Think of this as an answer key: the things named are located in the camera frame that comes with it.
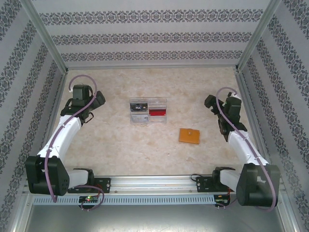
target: black bracket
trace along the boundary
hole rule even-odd
[[[225,185],[216,186],[211,176],[197,177],[197,192],[228,192]]]
[[[95,177],[93,186],[102,187],[104,193],[110,193],[111,179]],[[68,193],[98,193],[94,188],[70,188]]]

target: beige table surface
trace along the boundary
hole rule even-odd
[[[211,174],[216,166],[241,168],[219,132],[217,116],[204,106],[206,97],[219,88],[238,89],[232,68],[69,71],[58,118],[72,97],[69,81],[78,74],[96,80],[106,103],[74,137],[65,156],[68,169],[91,168],[95,175],[176,175]],[[93,86],[85,78],[73,82],[80,83]],[[167,98],[166,125],[130,124],[129,99],[141,97]],[[241,122],[250,132],[244,108]],[[180,128],[200,130],[200,144],[178,142]]]

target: patterned wallpaper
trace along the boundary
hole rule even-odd
[[[0,0],[0,232],[43,145],[62,73],[18,0]]]
[[[304,0],[282,1],[243,70],[301,231],[309,231],[308,12]]]
[[[66,65],[237,64],[269,0],[34,0]]]

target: transparent plastic box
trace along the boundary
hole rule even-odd
[[[130,99],[131,124],[166,124],[166,98]]]

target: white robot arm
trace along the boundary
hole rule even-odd
[[[30,156],[27,158],[25,165],[31,193],[50,193],[44,170],[44,160],[48,150],[50,151],[48,156],[48,173],[55,195],[63,196],[68,189],[75,186],[86,184],[92,186],[94,184],[94,175],[91,169],[74,169],[67,171],[63,166],[64,157],[73,137],[84,123],[89,122],[93,118],[91,111],[105,103],[104,96],[98,91],[95,99],[90,104],[94,96],[92,94],[90,96],[89,92],[92,93],[92,89],[88,85],[75,85],[73,87],[73,98],[68,100],[65,108],[61,111],[61,118],[54,134],[37,156]],[[88,104],[90,104],[89,107],[78,113],[80,109]],[[86,121],[89,115],[92,115],[92,118]],[[57,134],[56,131],[62,126],[64,127]],[[51,141],[55,135],[57,135],[56,139],[52,147],[50,147]]]
[[[205,100],[207,108],[212,107],[212,112],[218,116],[220,133],[236,152],[243,169],[239,174],[235,169],[228,167],[216,167],[212,173],[215,185],[224,185],[236,192],[240,205],[271,206],[273,204],[273,191],[278,201],[280,171],[276,165],[270,165],[257,151],[251,142],[246,127],[239,122],[241,99],[236,94],[229,93],[225,102],[216,102],[216,97],[209,95]]]

